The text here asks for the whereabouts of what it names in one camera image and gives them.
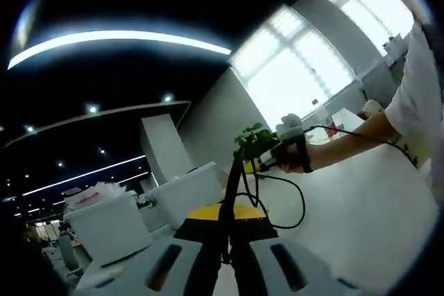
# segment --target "white plastic part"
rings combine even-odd
[[[153,243],[129,191],[65,214],[88,254],[99,265],[119,260]]]
[[[223,199],[222,193],[216,164],[211,162],[152,189],[146,197],[155,199],[166,223],[178,229],[191,211],[216,204]]]

